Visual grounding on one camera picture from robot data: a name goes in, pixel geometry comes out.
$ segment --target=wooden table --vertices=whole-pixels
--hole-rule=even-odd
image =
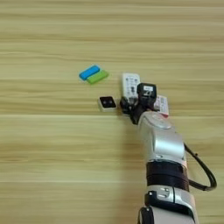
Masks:
[[[139,73],[169,98],[171,120],[215,173],[192,189],[200,223],[221,224],[224,157],[224,3],[221,0],[0,2],[0,223],[130,224],[144,204],[137,127],[103,114]],[[90,86],[79,71],[110,76]],[[207,183],[189,157],[193,179]]]

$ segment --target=white object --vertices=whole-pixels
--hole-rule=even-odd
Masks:
[[[127,98],[129,104],[133,104],[137,99],[137,85],[140,82],[140,76],[137,73],[122,75],[122,96]]]
[[[158,95],[157,100],[154,104],[154,108],[158,109],[159,114],[168,116],[169,115],[169,106],[168,106],[167,97],[165,97],[163,95]]]

